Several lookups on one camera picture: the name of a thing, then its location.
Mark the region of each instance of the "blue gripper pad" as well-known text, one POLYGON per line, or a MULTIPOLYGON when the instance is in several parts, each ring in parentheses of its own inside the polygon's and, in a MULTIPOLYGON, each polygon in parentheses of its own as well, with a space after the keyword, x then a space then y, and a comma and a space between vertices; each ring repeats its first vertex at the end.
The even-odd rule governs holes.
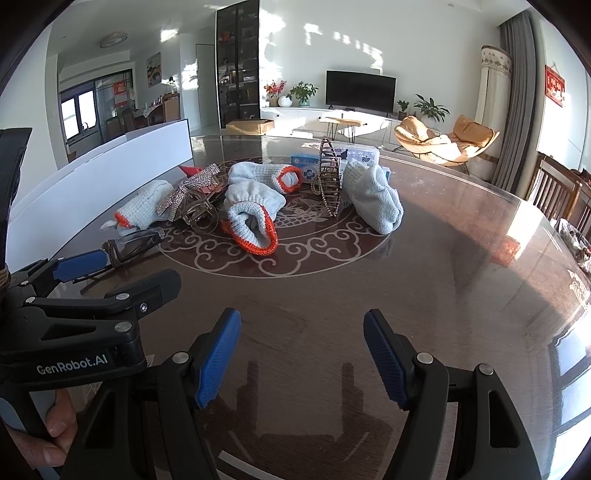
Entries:
POLYGON ((382 377, 382 383, 384 383, 389 399, 398 403, 398 406, 405 410, 405 407, 408 406, 408 393, 405 387, 407 385, 406 372, 373 310, 367 312, 363 317, 363 337, 374 359, 375 366, 378 368, 379 376, 382 377))
POLYGON ((53 278, 61 282, 93 274, 109 264, 109 256, 102 250, 94 250, 75 257, 60 260, 53 271, 53 278))
POLYGON ((240 313, 234 309, 226 309, 209 334, 216 335, 216 338, 213 339, 214 344, 207 358, 198 369, 200 382, 197 393, 195 393, 195 402, 199 408, 205 408, 211 400, 216 398, 238 343, 241 328, 240 313))

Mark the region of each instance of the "ceiling light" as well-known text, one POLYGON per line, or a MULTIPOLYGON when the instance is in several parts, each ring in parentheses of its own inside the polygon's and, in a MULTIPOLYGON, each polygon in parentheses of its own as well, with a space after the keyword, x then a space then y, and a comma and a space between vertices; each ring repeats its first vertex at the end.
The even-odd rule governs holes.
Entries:
POLYGON ((112 33, 111 35, 107 35, 105 38, 103 38, 99 45, 101 48, 109 48, 119 45, 125 40, 127 40, 127 33, 112 33))

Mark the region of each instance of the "white wall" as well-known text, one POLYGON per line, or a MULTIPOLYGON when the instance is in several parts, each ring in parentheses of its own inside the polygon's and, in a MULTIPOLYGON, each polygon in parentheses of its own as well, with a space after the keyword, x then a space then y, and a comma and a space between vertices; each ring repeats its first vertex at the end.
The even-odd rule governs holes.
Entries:
MULTIPOLYGON (((157 100, 160 95, 167 92, 166 82, 172 77, 180 86, 181 61, 180 61, 180 39, 177 35, 163 43, 160 39, 151 43, 137 53, 133 53, 132 59, 135 62, 137 78, 134 79, 136 106, 143 108, 144 104, 150 104, 157 100), (160 52, 162 65, 162 81, 159 85, 148 87, 147 61, 152 55, 160 52)), ((183 114, 183 103, 181 102, 181 115, 183 114)))
POLYGON ((591 76, 587 73, 587 131, 581 156, 581 168, 591 171, 591 76))
POLYGON ((0 128, 32 127, 15 203, 57 171, 47 123, 45 79, 51 26, 37 37, 0 96, 0 128))
POLYGON ((312 82, 311 104, 324 107, 326 70, 381 71, 396 77, 396 100, 419 93, 449 108, 448 131, 458 115, 474 117, 480 48, 500 43, 486 15, 441 0, 261 0, 260 23, 261 91, 270 80, 312 82))
POLYGON ((60 71, 60 92, 96 78, 105 77, 124 70, 133 70, 135 82, 135 64, 130 61, 129 50, 95 57, 74 65, 63 67, 60 71))
POLYGON ((68 158, 62 134, 61 105, 58 99, 57 57, 58 55, 47 57, 45 65, 45 106, 53 156, 56 159, 57 168, 62 168, 68 165, 68 158))
POLYGON ((587 72, 562 34, 544 18, 537 20, 543 37, 545 64, 565 83, 565 106, 544 97, 544 114, 538 151, 567 168, 579 168, 587 126, 587 72))
POLYGON ((189 130, 201 127, 199 92, 197 82, 197 35, 181 34, 178 36, 180 49, 180 81, 178 82, 183 104, 184 117, 189 120, 189 130))

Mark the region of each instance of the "eyeglasses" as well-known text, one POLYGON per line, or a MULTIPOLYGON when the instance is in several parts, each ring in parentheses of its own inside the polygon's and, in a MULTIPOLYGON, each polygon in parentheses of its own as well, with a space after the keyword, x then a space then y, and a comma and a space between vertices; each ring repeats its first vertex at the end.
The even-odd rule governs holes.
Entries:
POLYGON ((111 264, 91 274, 76 278, 74 283, 90 280, 109 270, 119 268, 124 263, 129 262, 133 258, 146 253, 151 248, 162 243, 164 237, 165 233, 161 228, 150 228, 129 233, 118 239, 107 240, 101 247, 101 250, 109 257, 111 264))

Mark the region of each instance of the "white cabinet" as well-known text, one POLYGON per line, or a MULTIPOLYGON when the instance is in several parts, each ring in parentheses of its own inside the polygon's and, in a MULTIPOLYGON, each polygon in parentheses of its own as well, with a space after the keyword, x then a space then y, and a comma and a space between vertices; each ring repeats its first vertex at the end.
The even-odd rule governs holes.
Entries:
MULTIPOLYGON (((383 146, 389 150, 399 146, 393 130, 400 121, 394 118, 364 112, 319 108, 261 108, 261 118, 275 121, 275 129, 268 134, 277 137, 322 138, 330 125, 320 122, 320 118, 326 116, 359 121, 361 126, 355 128, 356 143, 374 147, 383 146)), ((346 129, 339 127, 336 140, 346 142, 348 133, 346 129)))

